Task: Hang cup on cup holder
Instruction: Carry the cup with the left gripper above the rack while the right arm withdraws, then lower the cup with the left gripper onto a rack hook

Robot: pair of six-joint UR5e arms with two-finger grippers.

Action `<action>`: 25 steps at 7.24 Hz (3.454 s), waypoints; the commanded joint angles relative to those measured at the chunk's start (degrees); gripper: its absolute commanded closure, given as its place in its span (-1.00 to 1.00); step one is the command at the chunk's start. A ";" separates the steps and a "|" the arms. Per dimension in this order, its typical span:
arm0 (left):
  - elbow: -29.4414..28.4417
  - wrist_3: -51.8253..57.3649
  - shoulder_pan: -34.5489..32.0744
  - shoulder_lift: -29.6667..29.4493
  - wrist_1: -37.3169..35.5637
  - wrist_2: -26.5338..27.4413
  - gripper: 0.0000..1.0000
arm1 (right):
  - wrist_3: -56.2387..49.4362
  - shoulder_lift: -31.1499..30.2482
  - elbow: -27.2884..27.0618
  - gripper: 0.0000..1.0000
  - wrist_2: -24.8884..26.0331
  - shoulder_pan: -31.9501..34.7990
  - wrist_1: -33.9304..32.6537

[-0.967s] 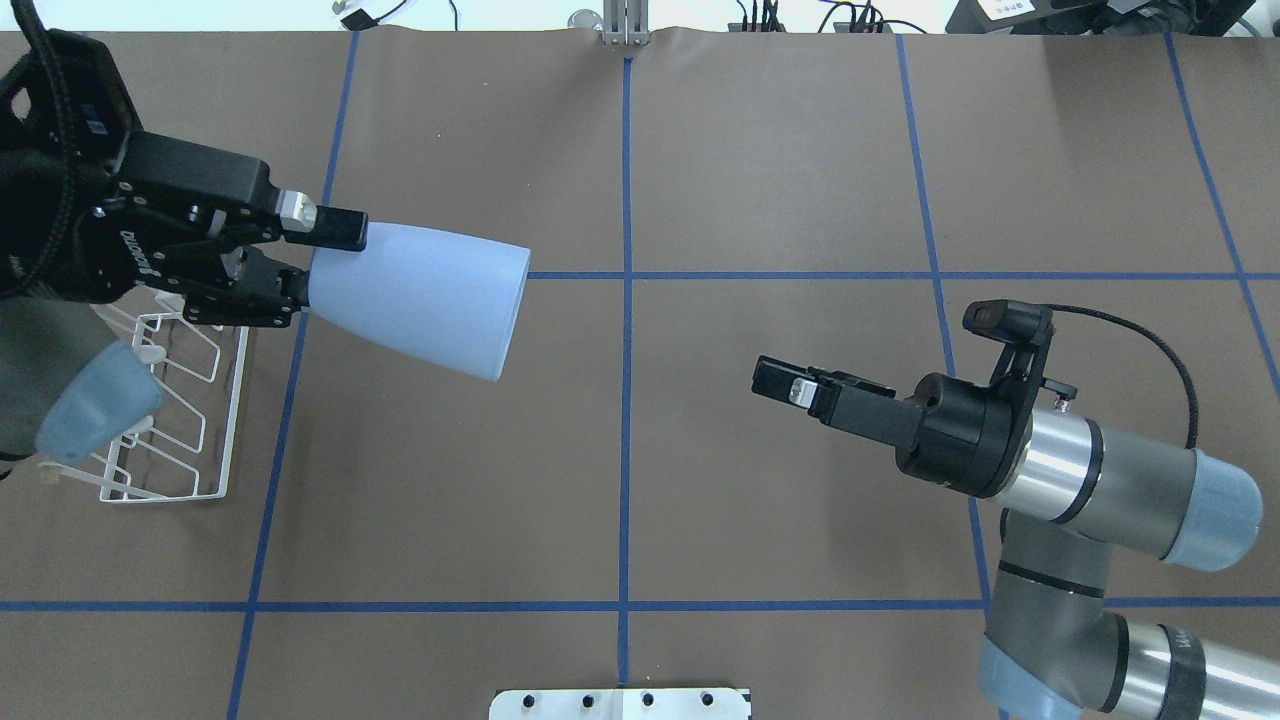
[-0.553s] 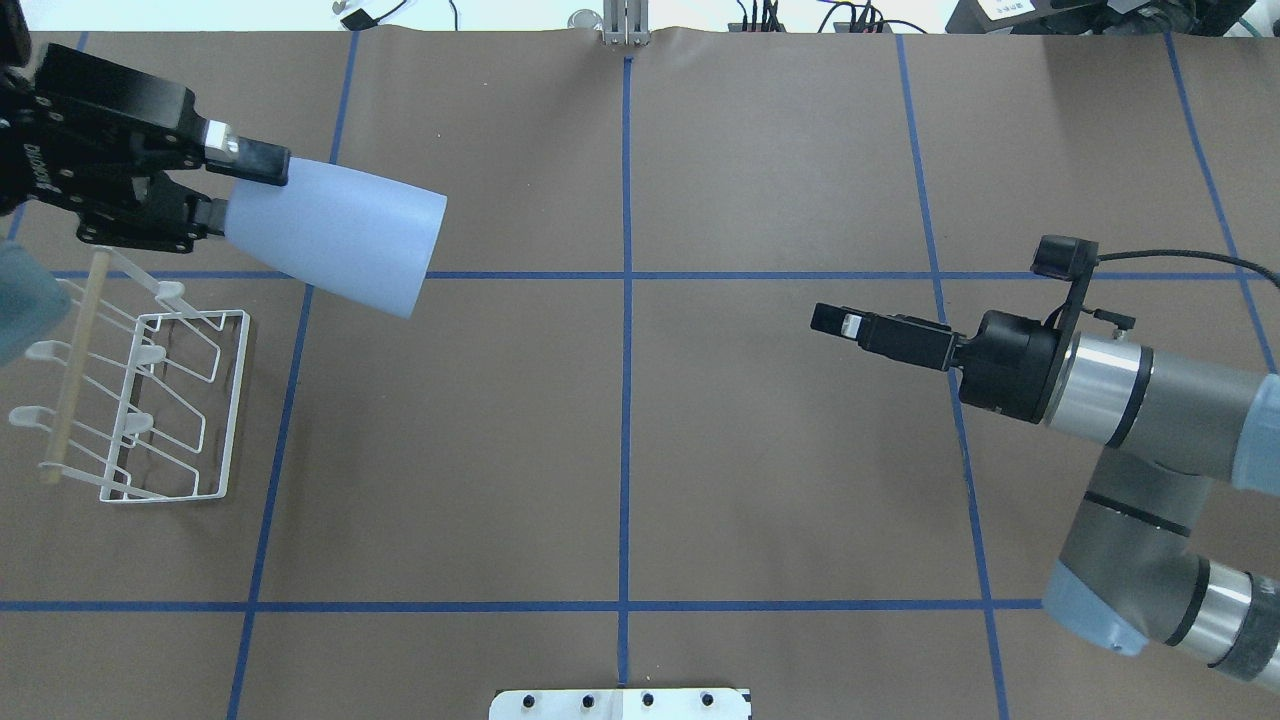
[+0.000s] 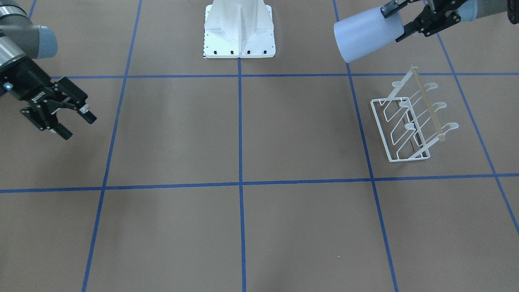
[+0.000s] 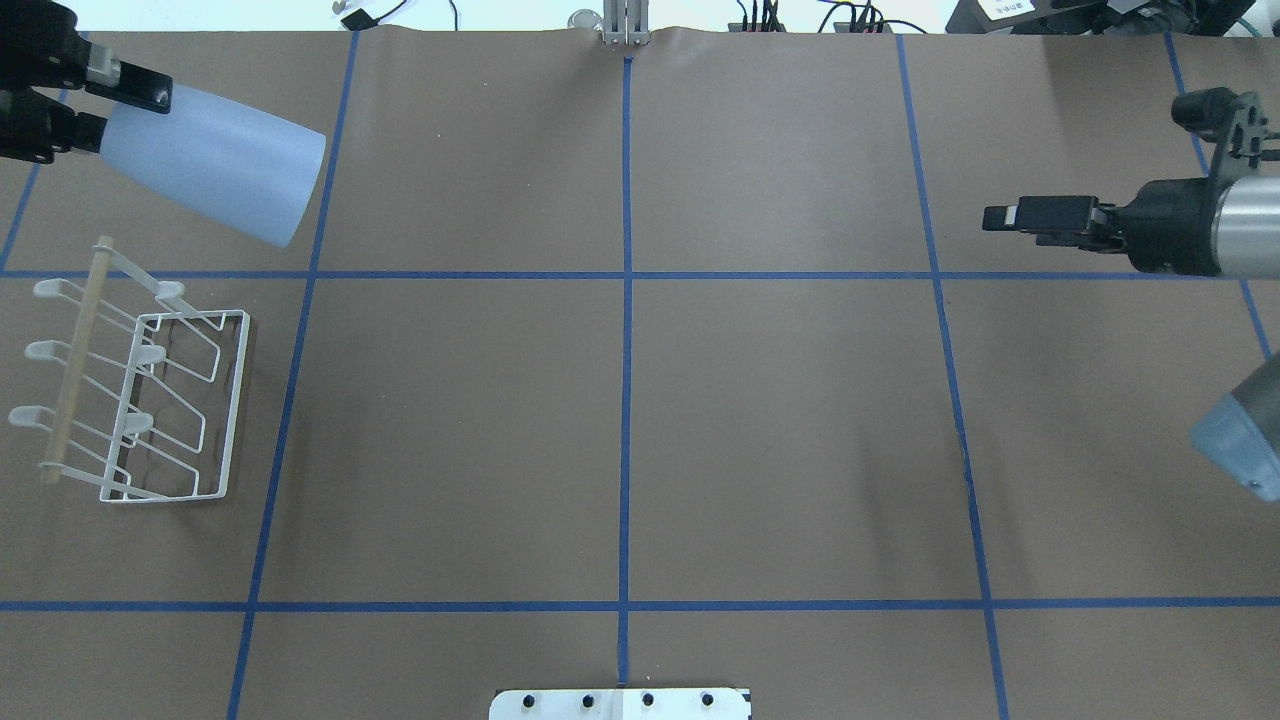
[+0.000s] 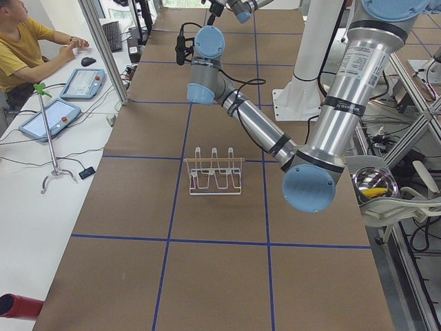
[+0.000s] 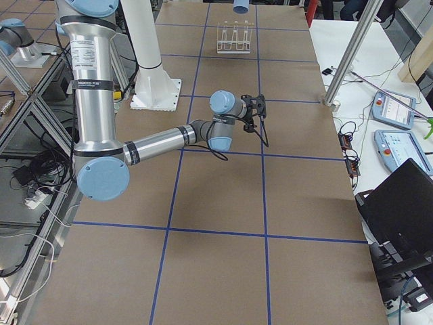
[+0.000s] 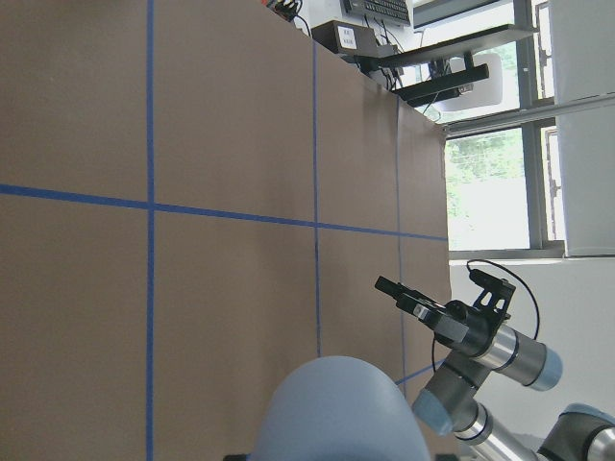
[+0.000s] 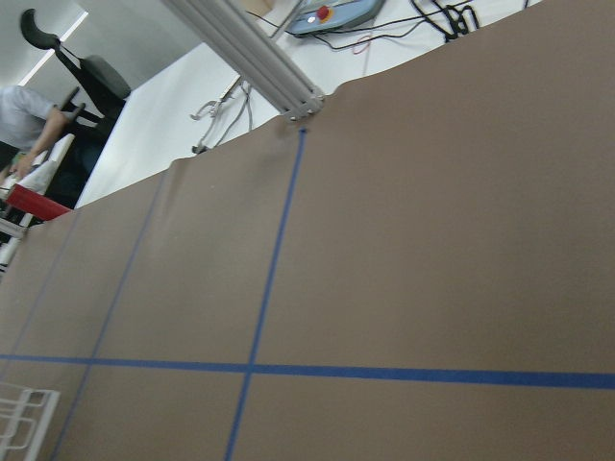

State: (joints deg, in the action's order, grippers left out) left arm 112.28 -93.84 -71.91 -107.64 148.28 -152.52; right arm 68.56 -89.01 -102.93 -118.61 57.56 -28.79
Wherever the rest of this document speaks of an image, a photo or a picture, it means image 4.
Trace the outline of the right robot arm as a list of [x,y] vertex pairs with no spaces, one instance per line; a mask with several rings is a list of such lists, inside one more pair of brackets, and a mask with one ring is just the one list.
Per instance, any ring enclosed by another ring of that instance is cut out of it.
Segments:
[[1025,195],[984,208],[980,228],[1032,236],[1039,246],[1124,256],[1135,272],[1221,281],[1242,302],[1254,366],[1189,430],[1190,445],[1266,503],[1279,495],[1277,338],[1262,323],[1254,283],[1277,279],[1277,179],[1226,184],[1157,179],[1125,204],[1088,195]]

